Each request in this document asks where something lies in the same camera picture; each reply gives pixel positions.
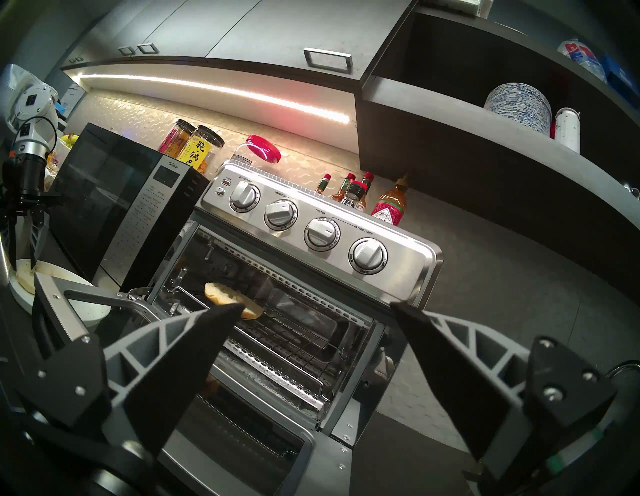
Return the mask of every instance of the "function knob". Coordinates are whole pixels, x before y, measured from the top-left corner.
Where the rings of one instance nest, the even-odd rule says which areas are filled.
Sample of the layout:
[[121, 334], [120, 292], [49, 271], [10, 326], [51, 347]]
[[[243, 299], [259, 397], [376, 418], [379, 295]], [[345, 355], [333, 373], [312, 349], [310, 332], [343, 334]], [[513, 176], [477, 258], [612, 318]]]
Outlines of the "function knob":
[[260, 200], [260, 190], [253, 184], [240, 181], [229, 198], [229, 205], [236, 212], [248, 212]]
[[313, 219], [305, 229], [305, 242], [317, 252], [331, 250], [340, 239], [340, 228], [326, 217]]
[[387, 249], [372, 237], [359, 239], [349, 249], [349, 263], [361, 274], [376, 274], [387, 265]]
[[265, 224], [276, 231], [283, 231], [293, 226], [298, 218], [298, 208], [289, 200], [277, 200], [264, 209]]

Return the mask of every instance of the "gray cabinet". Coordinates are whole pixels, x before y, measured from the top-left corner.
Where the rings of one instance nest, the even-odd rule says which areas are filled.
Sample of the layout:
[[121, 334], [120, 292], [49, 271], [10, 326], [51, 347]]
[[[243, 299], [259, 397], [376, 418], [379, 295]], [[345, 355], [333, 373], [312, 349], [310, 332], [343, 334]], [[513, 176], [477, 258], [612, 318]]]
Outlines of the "gray cabinet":
[[140, 55], [142, 44], [185, 0], [146, 0], [147, 4], [109, 44], [109, 57]]
[[[414, 3], [415, 0], [262, 0], [208, 57], [360, 79]], [[305, 54], [305, 48], [338, 54]]]
[[68, 62], [88, 63], [122, 57], [117, 51], [115, 38], [151, 3], [153, 0], [124, 0], [117, 4], [80, 40], [68, 57]]
[[260, 0], [187, 0], [135, 53], [205, 57], [223, 36]]

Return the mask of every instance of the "black microwave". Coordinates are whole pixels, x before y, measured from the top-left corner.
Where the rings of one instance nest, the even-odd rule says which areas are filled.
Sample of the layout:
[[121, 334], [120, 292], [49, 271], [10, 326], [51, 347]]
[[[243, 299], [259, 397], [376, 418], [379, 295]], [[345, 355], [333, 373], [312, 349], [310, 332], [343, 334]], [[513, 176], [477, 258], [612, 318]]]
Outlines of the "black microwave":
[[99, 287], [149, 284], [209, 181], [194, 168], [88, 123], [58, 171], [49, 230]]

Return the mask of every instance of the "toasted bread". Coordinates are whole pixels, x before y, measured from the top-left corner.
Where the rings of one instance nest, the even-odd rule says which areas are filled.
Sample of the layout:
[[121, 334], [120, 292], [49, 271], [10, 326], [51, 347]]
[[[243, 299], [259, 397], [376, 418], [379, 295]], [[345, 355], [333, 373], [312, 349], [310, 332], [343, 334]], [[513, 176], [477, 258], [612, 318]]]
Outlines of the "toasted bread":
[[228, 305], [229, 303], [242, 303], [244, 310], [243, 319], [257, 319], [262, 315], [263, 308], [244, 294], [234, 291], [230, 287], [217, 282], [207, 282], [204, 294], [216, 305]]

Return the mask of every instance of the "yellow label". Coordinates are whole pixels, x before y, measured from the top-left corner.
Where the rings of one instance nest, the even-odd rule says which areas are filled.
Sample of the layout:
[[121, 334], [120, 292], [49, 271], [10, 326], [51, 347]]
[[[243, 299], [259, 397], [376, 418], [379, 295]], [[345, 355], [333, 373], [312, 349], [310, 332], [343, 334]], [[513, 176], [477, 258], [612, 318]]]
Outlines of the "yellow label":
[[178, 155], [178, 160], [197, 169], [212, 148], [213, 145], [208, 141], [192, 136]]

